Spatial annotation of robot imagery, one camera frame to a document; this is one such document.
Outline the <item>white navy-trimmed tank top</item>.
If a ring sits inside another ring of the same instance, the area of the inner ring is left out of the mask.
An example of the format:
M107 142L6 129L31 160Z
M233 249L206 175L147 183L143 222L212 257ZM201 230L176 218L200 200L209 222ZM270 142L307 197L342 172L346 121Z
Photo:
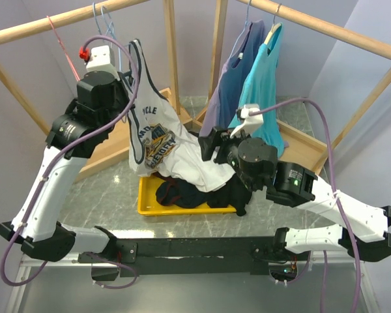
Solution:
M223 187L235 171L227 164L202 161L198 138L187 131L173 106L154 86L138 39L131 41L129 53L139 78L134 107L127 114L130 168L141 177L158 172L183 179L202 192Z

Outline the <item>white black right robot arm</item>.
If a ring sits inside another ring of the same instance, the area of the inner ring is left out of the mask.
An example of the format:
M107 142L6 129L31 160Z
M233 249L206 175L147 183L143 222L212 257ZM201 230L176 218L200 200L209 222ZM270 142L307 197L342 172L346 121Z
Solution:
M213 128L200 136L201 158L230 165L249 191L265 190L266 199L309 211L330 220L322 228L278 228L273 254L281 260L308 251L344 251L361 261L391 256L391 206L367 205L342 191L333 191L321 177L293 162L280 161L277 149L242 132Z

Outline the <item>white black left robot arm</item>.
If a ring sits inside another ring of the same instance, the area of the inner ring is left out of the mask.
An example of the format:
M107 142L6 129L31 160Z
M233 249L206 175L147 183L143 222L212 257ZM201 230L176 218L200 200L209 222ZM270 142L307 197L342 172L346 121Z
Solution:
M65 198L95 148L113 131L130 91L124 75L93 71L77 83L77 97L53 122L39 173L20 212L0 224L0 236L14 239L24 254L59 261L70 252L94 252L103 262L116 257L116 236L95 226L77 228L58 221Z

